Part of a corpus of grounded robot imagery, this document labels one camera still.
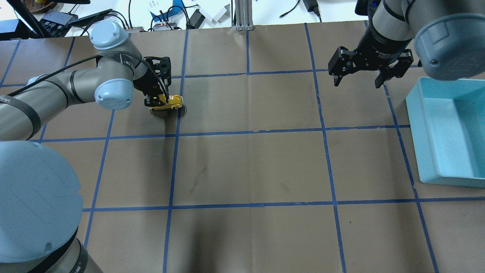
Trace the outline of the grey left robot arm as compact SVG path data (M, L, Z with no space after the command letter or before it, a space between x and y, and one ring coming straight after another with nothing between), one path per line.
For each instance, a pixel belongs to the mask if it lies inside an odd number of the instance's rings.
M150 110L183 107L170 95L169 57L142 57L129 34L103 20L89 39L96 67L31 78L1 96L1 272L100 273L102 269L77 237L83 214L80 181L71 164L31 138L70 106L95 102L108 110L132 103L135 89Z

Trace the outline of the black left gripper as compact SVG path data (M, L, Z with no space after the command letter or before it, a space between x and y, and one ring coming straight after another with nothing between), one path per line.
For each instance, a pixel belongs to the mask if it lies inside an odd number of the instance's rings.
M169 104L168 86L172 80L171 70L171 59L168 56L148 56L135 66L133 85L146 95L146 107L164 107Z

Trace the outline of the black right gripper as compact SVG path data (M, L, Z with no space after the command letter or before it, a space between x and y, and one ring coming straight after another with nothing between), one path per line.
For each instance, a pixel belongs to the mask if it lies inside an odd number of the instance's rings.
M340 46L329 61L329 74L333 76L334 86L338 87L343 76L358 71L380 71L375 79L375 87L381 88L385 81L393 77L403 77L413 62L414 56L410 49L405 49L397 56L385 60L379 58L376 50L371 50L371 54L366 55L358 50L350 51Z

